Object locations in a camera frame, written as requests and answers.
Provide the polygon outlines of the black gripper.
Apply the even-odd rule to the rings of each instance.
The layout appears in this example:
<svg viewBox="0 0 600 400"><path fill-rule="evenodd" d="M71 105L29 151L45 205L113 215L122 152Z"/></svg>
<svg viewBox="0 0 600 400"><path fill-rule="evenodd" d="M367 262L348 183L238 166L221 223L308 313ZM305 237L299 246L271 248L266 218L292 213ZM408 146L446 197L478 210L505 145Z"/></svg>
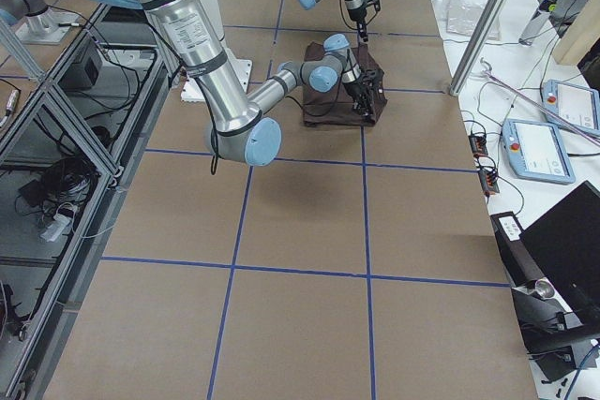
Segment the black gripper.
<svg viewBox="0 0 600 400"><path fill-rule="evenodd" d="M348 10L349 17L355 23L358 36L363 42L368 42L368 31L366 24L367 9L365 7L357 7Z"/></svg>
<svg viewBox="0 0 600 400"><path fill-rule="evenodd" d="M373 106L373 95L366 94L361 84L362 77L352 82L345 82L346 93L352 99L352 110L359 114L363 121L374 122L375 110Z"/></svg>

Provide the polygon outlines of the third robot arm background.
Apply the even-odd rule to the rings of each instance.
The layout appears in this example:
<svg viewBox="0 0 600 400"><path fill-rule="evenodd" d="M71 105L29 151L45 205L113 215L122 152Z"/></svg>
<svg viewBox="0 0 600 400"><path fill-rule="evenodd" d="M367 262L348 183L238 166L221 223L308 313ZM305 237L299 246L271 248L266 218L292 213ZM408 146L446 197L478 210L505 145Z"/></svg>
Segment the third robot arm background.
<svg viewBox="0 0 600 400"><path fill-rule="evenodd" d="M16 35L25 44L57 45L80 26L77 13L56 11L45 0L1 0L1 18L9 26L24 21Z"/></svg>

